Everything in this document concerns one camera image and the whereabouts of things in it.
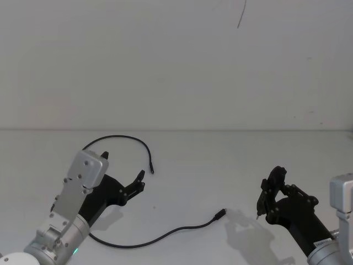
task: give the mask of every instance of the cable plug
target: cable plug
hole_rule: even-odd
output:
[[[215,216],[213,217],[214,221],[219,220],[220,218],[222,218],[223,216],[225,216],[227,214],[227,209],[222,209],[220,210],[217,214],[215,214]]]
[[[151,173],[154,174],[154,168],[153,168],[152,161],[149,162],[149,169],[151,170]]]

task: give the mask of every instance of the black cable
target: black cable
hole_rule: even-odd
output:
[[[154,168],[153,168],[153,163],[152,163],[151,151],[149,150],[149,148],[146,145],[146,143],[144,141],[140,140],[139,138],[136,138],[136,137],[133,137],[133,136],[129,136],[129,135],[107,135],[107,136],[103,136],[101,138],[95,139],[94,141],[92,141],[88,145],[86,145],[82,150],[86,150],[90,146],[94,145],[96,142],[104,140],[104,139],[108,139],[108,138],[128,138],[128,139],[135,140],[135,141],[138,141],[141,144],[143,144],[144,147],[146,148],[147,152],[148,152],[149,169],[151,170],[151,173],[154,174]]]
[[[175,232],[178,232],[180,230],[191,230],[191,229],[200,229],[200,228],[204,228],[204,227],[207,227],[209,226],[211,223],[213,223],[214,221],[217,221],[219,220],[220,218],[222,218],[223,216],[225,216],[225,214],[227,213],[226,209],[222,209],[220,210],[213,218],[211,221],[203,224],[203,225],[196,225],[196,226],[183,226],[183,227],[179,227],[179,228],[176,228],[166,234],[164,234],[163,236],[160,236],[159,238],[156,238],[155,240],[152,240],[150,242],[146,242],[146,243],[143,243],[143,244],[139,244],[139,245],[131,245],[131,246],[120,246],[120,245],[116,245],[116,244],[112,244],[112,243],[108,243],[108,242],[105,242],[103,241],[102,239],[99,239],[97,237],[95,237],[94,235],[92,235],[91,233],[89,233],[89,236],[94,239],[96,242],[98,243],[101,243],[105,246],[108,246],[108,247],[113,247],[113,248],[122,248],[122,249],[132,249],[132,248],[139,248],[139,247],[146,247],[146,246],[149,246],[151,244],[154,244],[156,242],[158,242],[159,240],[162,240],[164,239],[165,237],[175,233]]]
[[[104,140],[104,139],[108,139],[108,138],[127,138],[127,139],[132,139],[135,141],[140,142],[141,144],[144,145],[144,147],[146,148],[147,152],[148,152],[148,158],[149,158],[149,168],[151,170],[151,173],[154,174],[154,169],[153,169],[153,163],[152,163],[152,156],[151,156],[151,151],[149,150],[147,144],[140,140],[139,138],[133,137],[133,136],[129,136],[129,135],[107,135],[107,136],[103,136],[101,138],[95,139],[94,141],[90,142],[88,145],[86,145],[82,150],[85,150],[87,148],[89,148],[90,146],[94,145],[96,142]],[[92,235],[91,233],[89,233],[89,236],[95,240],[98,243],[101,243],[105,246],[109,246],[109,247],[113,247],[113,248],[122,248],[122,249],[132,249],[132,248],[139,248],[139,247],[146,247],[149,246],[151,244],[154,244],[162,239],[164,239],[165,237],[178,232],[180,230],[191,230],[191,229],[200,229],[200,228],[204,228],[209,226],[211,223],[213,223],[214,221],[219,220],[221,217],[225,216],[225,214],[227,213],[227,211],[225,209],[220,210],[217,214],[214,215],[214,217],[212,218],[211,221],[203,224],[203,225],[196,225],[196,226],[183,226],[183,227],[179,227],[176,228],[170,232],[167,232],[166,234],[160,236],[159,238],[156,238],[155,240],[152,240],[150,242],[146,242],[143,244],[139,244],[139,245],[131,245],[131,246],[122,246],[122,245],[116,245],[116,244],[112,244],[112,243],[108,243],[103,241],[102,239],[99,239],[97,237],[95,237],[94,235]]]

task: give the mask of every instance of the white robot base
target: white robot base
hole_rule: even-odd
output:
[[[0,265],[39,265],[39,262],[30,254],[16,252],[0,258]]]

